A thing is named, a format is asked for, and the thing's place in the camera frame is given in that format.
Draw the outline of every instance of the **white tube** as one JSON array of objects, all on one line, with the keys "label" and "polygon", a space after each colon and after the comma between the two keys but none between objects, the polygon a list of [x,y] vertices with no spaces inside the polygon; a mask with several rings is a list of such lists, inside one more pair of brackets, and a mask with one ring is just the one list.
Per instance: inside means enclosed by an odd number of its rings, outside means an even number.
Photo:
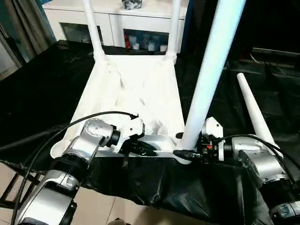
[{"label": "white tube", "polygon": [[95,61],[97,59],[103,59],[105,56],[105,53],[101,46],[101,41],[100,41],[100,37],[98,34],[97,26],[95,23],[95,18],[94,18],[94,11],[92,9],[90,0],[83,0],[83,5],[85,8],[85,14],[86,14],[86,18],[88,21],[90,38],[91,38],[92,44],[93,44],[94,59],[95,59]]},{"label": "white tube", "polygon": [[168,38],[168,49],[165,56],[169,59],[173,59],[174,64],[177,58],[177,35],[178,35],[178,24],[180,15],[180,0],[173,0],[172,4],[172,17]]},{"label": "white tube", "polygon": [[219,0],[205,49],[181,149],[192,150],[206,119],[246,0]]},{"label": "white tube", "polygon": [[245,79],[245,76],[243,73],[239,73],[237,75],[239,84],[240,84],[240,89],[242,90],[243,93],[243,97],[251,118],[251,122],[255,131],[255,134],[262,138],[263,140],[272,143],[274,145],[274,139],[272,137],[272,134],[268,128],[268,125],[266,123],[266,121],[263,118],[262,112],[260,111],[258,104],[252,94],[252,91]]}]

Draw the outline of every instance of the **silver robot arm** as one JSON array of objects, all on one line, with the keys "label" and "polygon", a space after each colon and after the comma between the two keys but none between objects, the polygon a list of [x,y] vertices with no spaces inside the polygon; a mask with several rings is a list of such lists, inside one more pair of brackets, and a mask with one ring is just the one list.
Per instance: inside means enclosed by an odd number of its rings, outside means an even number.
[{"label": "silver robot arm", "polygon": [[45,177],[21,206],[15,225],[69,225],[77,204],[73,201],[99,147],[118,152],[132,136],[142,136],[143,121],[131,120],[117,130],[100,119],[85,122],[80,135],[62,157],[56,158]]},{"label": "silver robot arm", "polygon": [[285,173],[281,155],[272,154],[255,135],[240,135],[228,139],[228,142],[222,137],[222,126],[210,117],[204,123],[197,149],[175,150],[174,154],[202,164],[223,161],[224,158],[240,159],[269,207],[274,224],[297,224],[300,221],[300,192]]}]

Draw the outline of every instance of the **white cabinet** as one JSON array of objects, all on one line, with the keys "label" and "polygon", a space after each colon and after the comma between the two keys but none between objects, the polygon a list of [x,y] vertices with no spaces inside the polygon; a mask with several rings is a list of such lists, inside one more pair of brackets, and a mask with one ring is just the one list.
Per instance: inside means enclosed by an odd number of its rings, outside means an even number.
[{"label": "white cabinet", "polygon": [[[101,41],[104,45],[125,47],[124,30],[153,35],[170,29],[172,0],[144,0],[143,7],[125,10],[121,0],[91,0]],[[188,0],[181,0],[177,52],[180,52]],[[82,0],[52,0],[43,5],[57,40],[89,41]]]}]

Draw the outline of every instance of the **plastic bag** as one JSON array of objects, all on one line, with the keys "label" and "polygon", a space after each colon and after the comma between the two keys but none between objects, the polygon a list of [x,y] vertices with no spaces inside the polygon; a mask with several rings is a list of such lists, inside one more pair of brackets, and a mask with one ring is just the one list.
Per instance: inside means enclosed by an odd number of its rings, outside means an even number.
[{"label": "plastic bag", "polygon": [[143,0],[122,0],[122,3],[127,10],[137,9],[143,6]]}]

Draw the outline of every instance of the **black tablecloth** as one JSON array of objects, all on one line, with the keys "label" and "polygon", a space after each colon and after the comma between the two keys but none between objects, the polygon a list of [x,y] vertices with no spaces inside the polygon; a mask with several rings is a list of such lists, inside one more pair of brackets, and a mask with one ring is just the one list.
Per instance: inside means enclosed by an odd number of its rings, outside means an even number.
[{"label": "black tablecloth", "polygon": [[[106,54],[154,52],[104,47]],[[68,123],[93,68],[92,46],[59,41],[0,82],[0,161],[26,168],[24,161]],[[175,65],[184,118],[200,69],[192,56]],[[254,133],[236,75],[243,72],[276,140],[300,162],[300,74],[252,63],[231,62],[223,70],[209,110],[225,135]],[[35,171],[52,161],[49,146]],[[268,208],[246,168],[234,160],[213,165],[180,165],[171,158],[96,158],[83,184],[105,195],[161,207],[220,224],[271,224]],[[299,172],[289,161],[296,179]]]}]

